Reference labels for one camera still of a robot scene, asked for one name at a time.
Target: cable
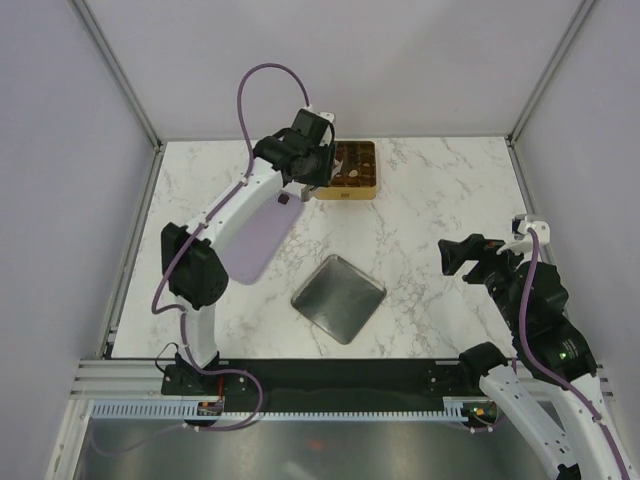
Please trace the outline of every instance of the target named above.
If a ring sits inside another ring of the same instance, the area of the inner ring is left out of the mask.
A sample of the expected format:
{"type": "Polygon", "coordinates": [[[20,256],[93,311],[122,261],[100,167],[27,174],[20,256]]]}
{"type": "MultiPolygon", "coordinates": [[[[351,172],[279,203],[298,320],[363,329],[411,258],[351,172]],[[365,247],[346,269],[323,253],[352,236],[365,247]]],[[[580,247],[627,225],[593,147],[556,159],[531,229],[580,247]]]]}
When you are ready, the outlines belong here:
{"type": "Polygon", "coordinates": [[[112,451],[107,451],[102,449],[102,447],[98,446],[96,444],[96,439],[93,436],[93,430],[91,430],[89,432],[89,445],[91,445],[91,448],[93,448],[97,454],[102,455],[103,457],[109,457],[109,458],[117,458],[120,457],[122,455],[125,455],[127,453],[129,453],[132,450],[135,450],[138,447],[141,447],[142,445],[145,445],[146,443],[149,443],[153,440],[155,440],[156,438],[159,438],[161,436],[163,436],[165,433],[169,433],[169,432],[173,432],[174,430],[178,430],[180,428],[184,428],[185,424],[184,423],[178,423],[178,424],[173,424],[173,425],[169,425],[168,427],[162,428],[160,430],[158,430],[157,432],[149,435],[146,438],[143,438],[142,440],[129,445],[128,447],[125,448],[121,448],[120,450],[112,450],[112,451]]]}
{"type": "MultiPolygon", "coordinates": [[[[248,179],[249,176],[251,175],[251,172],[253,171],[253,166],[254,166],[254,163],[255,163],[255,157],[253,155],[253,148],[251,147],[251,139],[249,138],[249,132],[247,131],[247,126],[246,126],[245,121],[244,121],[244,114],[243,114],[243,111],[242,111],[242,92],[244,91],[244,86],[245,86],[247,80],[249,79],[249,77],[251,75],[253,75],[255,72],[257,72],[258,70],[262,70],[262,69],[265,69],[265,68],[275,68],[275,69],[278,69],[278,70],[283,70],[283,71],[287,72],[289,75],[291,75],[293,77],[293,79],[300,86],[300,89],[302,90],[302,95],[304,96],[305,105],[307,107],[311,106],[311,104],[309,102],[309,95],[307,94],[307,89],[305,88],[304,84],[302,83],[302,80],[300,80],[300,78],[293,72],[293,70],[289,69],[288,67],[285,67],[284,65],[280,65],[278,63],[263,63],[263,64],[260,64],[260,65],[257,65],[255,67],[253,67],[251,70],[249,70],[247,73],[245,73],[245,75],[242,77],[242,80],[240,81],[240,85],[238,86],[238,94],[237,94],[237,97],[236,97],[236,108],[237,108],[237,111],[238,111],[238,121],[240,122],[240,130],[242,130],[242,136],[244,138],[244,141],[245,141],[245,143],[247,145],[247,150],[249,152],[249,161],[248,161],[248,165],[247,165],[247,170],[246,170],[246,172],[245,172],[245,174],[243,176],[243,180],[248,179]]],[[[198,373],[200,373],[202,375],[207,375],[207,376],[242,375],[244,377],[247,377],[249,380],[251,380],[256,385],[256,387],[258,389],[258,404],[256,405],[255,410],[253,411],[253,413],[251,413],[251,415],[249,415],[244,420],[242,420],[240,422],[237,422],[237,423],[234,423],[232,425],[227,425],[227,426],[198,427],[198,426],[188,425],[188,424],[185,424],[185,423],[174,424],[174,425],[171,425],[169,427],[166,427],[166,428],[163,428],[161,430],[158,430],[154,434],[150,435],[147,438],[144,438],[144,439],[140,440],[139,442],[134,443],[133,445],[130,445],[130,446],[128,446],[126,448],[123,448],[121,450],[116,450],[116,451],[112,451],[112,452],[103,450],[98,445],[96,445],[95,439],[93,438],[93,435],[90,432],[89,433],[89,443],[90,443],[91,447],[98,454],[103,455],[105,457],[112,457],[112,458],[113,457],[118,457],[120,455],[124,455],[126,453],[129,453],[130,451],[135,450],[136,448],[138,448],[138,447],[140,447],[140,446],[142,446],[142,445],[144,445],[144,444],[146,444],[146,443],[148,443],[148,442],[150,442],[152,440],[155,440],[156,438],[164,435],[165,433],[172,432],[174,430],[177,430],[178,428],[183,428],[185,426],[189,426],[189,427],[191,427],[192,429],[194,429],[196,431],[206,430],[206,431],[221,432],[221,431],[237,430],[237,429],[240,429],[240,428],[248,425],[256,417],[256,415],[258,415],[258,413],[260,412],[260,409],[262,408],[262,403],[264,401],[264,392],[262,390],[262,385],[260,384],[258,379],[255,376],[253,376],[251,373],[246,372],[244,370],[236,369],[236,368],[227,368],[227,369],[224,369],[224,370],[216,370],[216,371],[209,371],[209,370],[202,369],[196,363],[195,359],[193,358],[193,354],[191,353],[191,348],[189,347],[189,344],[188,344],[188,341],[187,341],[187,333],[186,333],[186,330],[187,330],[186,329],[187,310],[186,310],[186,308],[183,307],[182,305],[177,304],[177,303],[170,304],[170,305],[165,305],[164,307],[158,307],[158,302],[160,301],[160,296],[162,295],[162,292],[164,291],[164,288],[166,287],[167,283],[169,282],[169,277],[171,277],[171,274],[173,273],[173,270],[176,268],[176,265],[178,264],[178,262],[180,261],[180,259],[184,255],[184,253],[191,246],[191,244],[194,242],[194,240],[196,238],[198,238],[200,233],[202,233],[202,231],[204,230],[206,224],[211,221],[211,219],[222,209],[222,207],[224,207],[227,204],[227,202],[229,200],[231,200],[231,198],[233,198],[233,196],[243,186],[244,186],[243,181],[238,182],[238,184],[218,204],[216,204],[216,206],[213,207],[213,209],[205,216],[205,223],[198,224],[198,226],[194,230],[194,232],[189,236],[189,238],[187,238],[187,241],[178,250],[178,253],[176,253],[176,255],[173,257],[173,259],[169,263],[169,266],[167,267],[166,272],[162,276],[162,279],[160,280],[158,288],[156,288],[156,291],[155,291],[155,293],[153,295],[153,300],[151,302],[151,313],[153,313],[154,315],[160,315],[161,313],[168,312],[170,310],[178,310],[180,312],[180,337],[181,337],[181,341],[185,346],[184,350],[185,350],[185,352],[187,354],[187,357],[189,359],[189,363],[191,363],[191,366],[194,368],[194,370],[196,370],[198,373]]],[[[162,355],[164,350],[166,350],[166,348],[169,345],[171,345],[172,343],[175,345],[174,342],[168,343],[165,346],[165,348],[162,350],[162,352],[160,352],[158,357],[160,357],[160,355],[162,355]]],[[[164,371],[157,364],[157,358],[156,358],[156,367],[158,368],[158,370],[162,371],[163,374],[164,374],[164,371]]],[[[83,476],[86,475],[86,470],[84,468],[82,470],[82,475],[83,476]]]]}
{"type": "Polygon", "coordinates": [[[589,399],[575,386],[571,385],[571,383],[567,382],[560,375],[552,372],[547,367],[542,365],[535,357],[531,348],[529,347],[529,341],[527,340],[527,307],[529,305],[529,295],[531,294],[531,287],[533,286],[533,278],[536,274],[536,268],[538,266],[538,255],[540,254],[540,241],[538,240],[538,234],[533,228],[529,228],[527,230],[531,237],[533,238],[533,253],[531,255],[531,263],[529,264],[529,271],[527,272],[527,278],[524,282],[524,290],[522,292],[522,299],[520,301],[520,314],[519,314],[519,332],[520,332],[520,342],[522,343],[522,349],[524,350],[524,354],[527,359],[531,362],[531,364],[538,369],[538,371],[545,374],[551,380],[556,382],[558,385],[561,385],[565,389],[569,390],[573,393],[578,399],[582,402],[587,410],[591,413],[595,421],[600,425],[600,429],[602,430],[602,434],[609,444],[609,448],[611,449],[611,453],[616,460],[616,464],[620,469],[620,473],[622,474],[623,480],[630,480],[629,472],[627,471],[627,467],[624,464],[624,460],[622,459],[622,455],[620,454],[620,450],[616,445],[615,440],[613,439],[613,435],[611,435],[611,431],[609,427],[607,427],[604,423],[602,423],[602,415],[598,411],[598,409],[589,401],[589,399]]]}
{"type": "Polygon", "coordinates": [[[160,357],[162,356],[162,354],[164,353],[164,351],[167,349],[167,347],[169,345],[173,345],[174,347],[176,347],[176,352],[178,350],[180,350],[180,347],[178,346],[178,344],[176,342],[169,342],[167,343],[164,348],[162,350],[160,350],[160,353],[158,354],[158,356],[156,357],[156,359],[153,361],[153,363],[155,364],[156,368],[158,370],[160,370],[160,372],[162,372],[162,375],[166,375],[166,372],[164,371],[164,368],[160,367],[160,365],[158,365],[158,360],[160,360],[160,357]]]}
{"type": "MultiPolygon", "coordinates": [[[[240,81],[240,85],[238,86],[238,95],[236,97],[236,107],[237,107],[237,110],[238,110],[238,120],[240,122],[240,129],[242,130],[242,136],[244,137],[244,141],[245,141],[245,143],[247,145],[247,151],[249,152],[249,162],[248,162],[248,165],[247,165],[247,170],[246,170],[246,172],[244,174],[244,177],[243,177],[243,180],[245,180],[245,181],[246,181],[246,179],[248,179],[250,177],[251,172],[253,171],[253,166],[254,166],[254,163],[255,163],[255,157],[253,155],[253,149],[251,147],[251,139],[249,137],[249,132],[247,131],[247,126],[246,126],[245,121],[244,121],[244,114],[243,114],[243,111],[242,111],[242,92],[244,91],[244,86],[245,86],[247,80],[249,79],[249,77],[251,75],[253,75],[255,72],[257,72],[258,70],[262,70],[262,69],[265,69],[265,68],[276,68],[276,69],[279,69],[279,70],[283,70],[283,71],[287,72],[289,75],[291,75],[293,77],[293,79],[300,86],[300,89],[302,90],[302,95],[304,96],[304,100],[305,100],[306,105],[310,106],[309,95],[307,94],[307,90],[304,87],[304,84],[302,83],[302,80],[300,80],[300,78],[291,69],[285,67],[284,65],[280,65],[278,63],[263,63],[261,65],[257,65],[255,67],[253,67],[251,70],[249,70],[244,75],[244,77],[242,77],[242,80],[240,81]]],[[[171,277],[171,274],[173,273],[173,270],[176,268],[176,265],[178,264],[178,262],[180,261],[180,259],[184,255],[184,253],[191,246],[191,244],[194,242],[194,240],[200,235],[200,233],[202,233],[202,231],[206,227],[206,224],[208,224],[208,222],[211,221],[211,219],[222,209],[222,207],[224,207],[226,205],[226,203],[229,200],[231,200],[231,198],[233,198],[233,196],[244,185],[245,184],[244,184],[243,181],[238,182],[233,187],[233,189],[231,189],[231,191],[219,203],[217,203],[213,207],[213,209],[211,209],[211,211],[205,216],[205,222],[198,224],[197,228],[189,236],[187,241],[182,245],[182,247],[178,250],[178,253],[173,257],[173,259],[169,263],[169,266],[167,267],[167,270],[165,271],[164,275],[162,276],[162,280],[160,280],[160,284],[158,285],[158,288],[156,289],[156,292],[155,292],[155,294],[153,296],[153,301],[151,303],[151,312],[154,315],[159,315],[159,314],[167,312],[169,310],[178,310],[180,312],[180,338],[181,338],[181,341],[182,341],[182,343],[184,345],[184,351],[185,351],[185,353],[187,355],[189,363],[191,364],[191,366],[193,367],[193,369],[196,372],[200,373],[201,375],[207,375],[207,376],[230,375],[230,374],[243,375],[243,376],[247,377],[249,380],[251,380],[256,385],[256,387],[258,389],[258,404],[256,405],[255,410],[247,418],[245,418],[244,420],[242,420],[242,421],[240,421],[238,423],[234,423],[233,425],[228,425],[228,426],[200,427],[200,429],[202,429],[202,430],[229,431],[229,430],[236,430],[236,429],[242,428],[245,425],[249,424],[256,417],[256,415],[258,415],[258,413],[260,412],[260,409],[262,408],[262,403],[263,403],[263,400],[264,400],[264,392],[262,390],[262,385],[260,385],[260,382],[258,381],[258,379],[256,377],[254,377],[252,374],[250,374],[249,372],[246,372],[244,370],[239,370],[239,369],[234,369],[234,368],[227,368],[227,369],[224,369],[224,370],[209,371],[209,370],[204,370],[203,368],[201,368],[196,363],[195,359],[193,358],[193,354],[191,352],[191,348],[189,347],[189,342],[188,342],[188,339],[187,339],[187,328],[186,328],[187,309],[185,307],[183,307],[182,305],[179,305],[177,303],[170,304],[170,305],[165,305],[164,307],[158,307],[158,302],[160,301],[160,296],[162,295],[162,291],[164,290],[165,286],[169,282],[169,278],[171,277]]]]}

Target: purple cable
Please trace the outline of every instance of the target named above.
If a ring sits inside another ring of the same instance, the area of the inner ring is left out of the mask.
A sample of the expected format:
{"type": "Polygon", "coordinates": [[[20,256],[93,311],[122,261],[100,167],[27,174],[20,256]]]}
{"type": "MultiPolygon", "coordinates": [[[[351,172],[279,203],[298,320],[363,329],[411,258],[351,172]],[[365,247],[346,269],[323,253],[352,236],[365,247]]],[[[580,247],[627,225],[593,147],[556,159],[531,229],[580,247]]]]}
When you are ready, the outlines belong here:
{"type": "Polygon", "coordinates": [[[611,449],[611,453],[613,454],[616,460],[616,464],[620,469],[620,473],[622,474],[623,480],[630,480],[629,472],[627,472],[627,467],[624,464],[622,455],[620,454],[620,450],[618,449],[618,446],[616,445],[616,442],[613,439],[613,435],[611,435],[611,431],[609,430],[609,427],[607,427],[603,423],[600,423],[600,421],[602,420],[602,415],[600,414],[598,409],[596,409],[596,407],[589,401],[587,397],[585,397],[585,395],[580,390],[578,390],[576,387],[571,385],[571,383],[567,382],[560,375],[557,375],[556,373],[552,372],[547,367],[542,365],[538,361],[538,359],[535,357],[533,352],[531,351],[531,348],[529,347],[529,341],[527,340],[527,307],[529,305],[529,295],[531,293],[533,279],[535,277],[536,268],[538,266],[538,255],[540,254],[540,242],[538,240],[538,234],[533,228],[530,228],[527,231],[531,234],[531,237],[533,238],[533,253],[531,254],[531,263],[529,265],[529,272],[527,273],[527,278],[524,282],[522,300],[520,301],[520,315],[518,318],[520,342],[522,343],[522,349],[524,350],[524,354],[526,355],[527,359],[529,359],[529,361],[535,368],[537,368],[540,372],[544,373],[547,377],[549,377],[551,380],[556,382],[558,385],[561,385],[562,387],[564,387],[565,389],[573,393],[584,404],[585,408],[589,410],[589,412],[591,412],[591,415],[598,422],[598,425],[600,425],[600,428],[602,429],[602,434],[604,435],[604,438],[607,440],[607,443],[609,444],[609,448],[611,449]]]}
{"type": "MultiPolygon", "coordinates": [[[[242,77],[242,80],[240,81],[240,85],[238,86],[238,95],[236,97],[236,107],[237,107],[237,110],[238,110],[238,120],[240,121],[240,129],[242,130],[242,136],[244,137],[244,140],[245,140],[245,142],[247,144],[247,150],[249,152],[249,163],[247,165],[247,170],[246,170],[246,172],[244,174],[244,178],[249,178],[249,176],[251,175],[251,172],[253,171],[253,166],[254,166],[254,163],[255,163],[255,158],[254,158],[254,155],[253,155],[253,149],[251,147],[251,139],[249,137],[249,132],[247,131],[247,126],[245,124],[244,114],[243,114],[243,111],[242,111],[242,92],[244,91],[244,86],[247,83],[248,78],[251,75],[253,75],[255,72],[257,72],[258,70],[262,70],[262,69],[265,69],[265,68],[276,68],[276,69],[279,69],[279,70],[284,70],[289,75],[291,75],[294,78],[294,80],[298,83],[298,85],[300,86],[300,89],[302,90],[302,94],[304,96],[305,104],[307,106],[310,105],[309,104],[309,95],[307,94],[307,90],[304,87],[304,85],[302,83],[302,80],[300,80],[300,78],[291,69],[285,67],[284,65],[280,65],[278,63],[263,63],[261,65],[257,65],[255,67],[253,67],[251,70],[249,70],[244,75],[244,77],[242,77]]],[[[226,203],[229,200],[231,200],[231,198],[233,198],[233,196],[243,186],[244,186],[243,182],[238,182],[238,184],[236,184],[235,187],[233,187],[233,189],[222,199],[222,201],[220,201],[218,204],[216,204],[216,206],[213,207],[213,209],[205,216],[205,222],[209,222],[222,209],[222,207],[224,207],[226,205],[226,203]]],[[[182,343],[185,345],[184,350],[185,350],[185,353],[187,354],[187,358],[189,360],[189,363],[191,364],[191,366],[198,373],[200,373],[202,375],[208,375],[208,376],[229,375],[229,374],[243,375],[243,376],[247,377],[249,380],[251,380],[256,385],[256,387],[258,388],[258,404],[256,405],[256,408],[253,411],[253,413],[251,413],[251,415],[249,415],[247,418],[245,418],[244,420],[242,420],[242,421],[240,421],[238,423],[234,423],[233,425],[228,425],[228,426],[200,427],[202,430],[207,430],[207,431],[229,431],[229,430],[236,430],[236,429],[244,427],[249,422],[251,422],[256,417],[256,415],[258,415],[258,413],[260,412],[260,409],[262,408],[262,403],[264,401],[264,392],[262,390],[262,385],[260,385],[260,382],[258,381],[258,379],[255,376],[253,376],[252,374],[250,374],[249,372],[246,372],[244,370],[228,368],[228,369],[224,369],[224,370],[208,371],[208,370],[202,369],[196,363],[195,359],[193,358],[193,354],[191,352],[191,348],[188,346],[189,342],[187,340],[187,328],[186,328],[187,310],[182,305],[179,305],[177,303],[174,303],[174,304],[171,304],[171,305],[165,305],[164,307],[158,307],[158,302],[160,301],[160,296],[162,295],[162,291],[164,290],[165,286],[169,282],[169,277],[171,277],[171,274],[173,273],[173,270],[176,268],[176,265],[178,264],[178,262],[180,261],[180,259],[184,255],[184,253],[187,251],[187,249],[191,246],[191,244],[194,242],[194,240],[198,237],[198,235],[200,235],[200,233],[202,233],[202,231],[204,229],[205,229],[205,225],[200,223],[198,225],[198,227],[194,230],[194,232],[189,236],[189,238],[184,243],[184,245],[182,245],[182,248],[180,248],[180,250],[178,250],[178,253],[175,255],[175,257],[173,257],[173,259],[169,263],[169,266],[168,266],[166,272],[164,273],[164,275],[162,276],[162,280],[160,281],[160,284],[158,285],[158,288],[156,289],[156,292],[155,292],[155,294],[153,296],[153,301],[151,303],[151,312],[154,315],[158,315],[160,313],[164,313],[164,312],[167,312],[169,310],[178,310],[178,311],[180,311],[180,337],[181,337],[182,343]]]]}

